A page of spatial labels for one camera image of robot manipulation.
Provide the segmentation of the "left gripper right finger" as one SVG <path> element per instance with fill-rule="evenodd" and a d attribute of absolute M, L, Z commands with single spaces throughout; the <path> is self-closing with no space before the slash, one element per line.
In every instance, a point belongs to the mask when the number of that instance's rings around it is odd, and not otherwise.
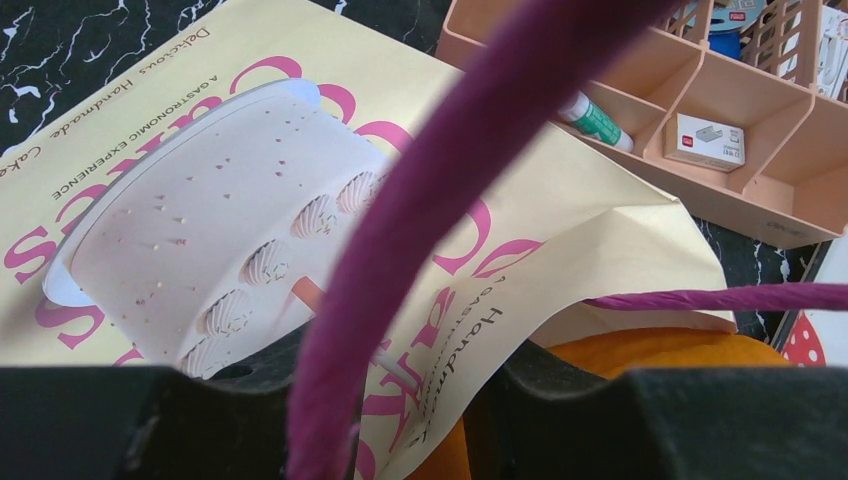
<path fill-rule="evenodd" d="M 843 479 L 843 368 L 635 369 L 606 380 L 532 342 L 466 410 L 475 479 Z"/>

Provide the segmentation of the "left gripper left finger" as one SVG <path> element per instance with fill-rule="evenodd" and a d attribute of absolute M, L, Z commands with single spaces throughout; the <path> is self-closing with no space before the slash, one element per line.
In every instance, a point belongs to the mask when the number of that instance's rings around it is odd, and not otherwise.
<path fill-rule="evenodd" d="M 281 479 L 296 330 L 208 380 L 171 367 L 5 367 L 5 479 Z"/>

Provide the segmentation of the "paper cake bag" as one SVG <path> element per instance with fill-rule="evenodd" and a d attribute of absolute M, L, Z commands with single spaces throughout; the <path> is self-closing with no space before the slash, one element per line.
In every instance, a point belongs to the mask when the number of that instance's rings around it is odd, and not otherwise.
<path fill-rule="evenodd" d="M 234 1 L 1 160 L 1 362 L 209 379 L 313 317 L 457 71 L 306 1 Z M 371 366 L 357 475 L 401 479 L 527 339 L 736 329 L 683 203 L 549 125 L 436 248 Z"/>

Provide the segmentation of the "strawberry print tray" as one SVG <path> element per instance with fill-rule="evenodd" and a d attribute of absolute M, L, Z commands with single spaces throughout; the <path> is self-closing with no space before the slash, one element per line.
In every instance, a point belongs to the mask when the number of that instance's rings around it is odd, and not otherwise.
<path fill-rule="evenodd" d="M 818 246 L 803 282 L 847 282 L 847 236 Z M 798 366 L 847 367 L 847 314 L 823 310 L 786 313 L 771 346 Z"/>

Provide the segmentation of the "green marker pen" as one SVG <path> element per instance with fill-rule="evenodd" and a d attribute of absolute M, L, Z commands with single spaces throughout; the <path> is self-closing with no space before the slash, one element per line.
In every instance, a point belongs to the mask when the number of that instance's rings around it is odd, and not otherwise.
<path fill-rule="evenodd" d="M 632 137 L 583 92 L 578 91 L 557 113 L 582 135 L 624 152 L 633 151 Z"/>

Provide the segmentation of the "small white card box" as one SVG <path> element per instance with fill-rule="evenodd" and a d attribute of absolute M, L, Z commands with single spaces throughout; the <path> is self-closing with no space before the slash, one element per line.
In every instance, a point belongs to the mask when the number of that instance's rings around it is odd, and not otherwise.
<path fill-rule="evenodd" d="M 664 155 L 720 172 L 746 163 L 744 130 L 685 114 L 675 114 L 664 126 Z"/>

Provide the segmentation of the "blue tape dispenser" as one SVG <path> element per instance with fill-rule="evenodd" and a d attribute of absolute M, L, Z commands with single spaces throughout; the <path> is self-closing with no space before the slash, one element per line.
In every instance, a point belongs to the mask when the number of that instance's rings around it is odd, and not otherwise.
<path fill-rule="evenodd" d="M 715 0 L 707 36 L 709 48 L 718 54 L 739 60 L 742 32 L 760 17 L 767 5 L 766 0 Z"/>

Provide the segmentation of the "white label box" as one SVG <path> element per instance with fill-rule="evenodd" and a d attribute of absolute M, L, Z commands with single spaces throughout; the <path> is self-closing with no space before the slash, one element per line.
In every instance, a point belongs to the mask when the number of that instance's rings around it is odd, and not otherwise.
<path fill-rule="evenodd" d="M 785 60 L 778 66 L 777 75 L 795 81 L 794 70 L 799 57 L 796 47 L 800 34 L 789 36 L 780 47 Z M 818 92 L 843 101 L 843 88 L 847 80 L 847 12 L 838 5 L 825 2 L 820 12 L 820 32 L 815 67 Z"/>

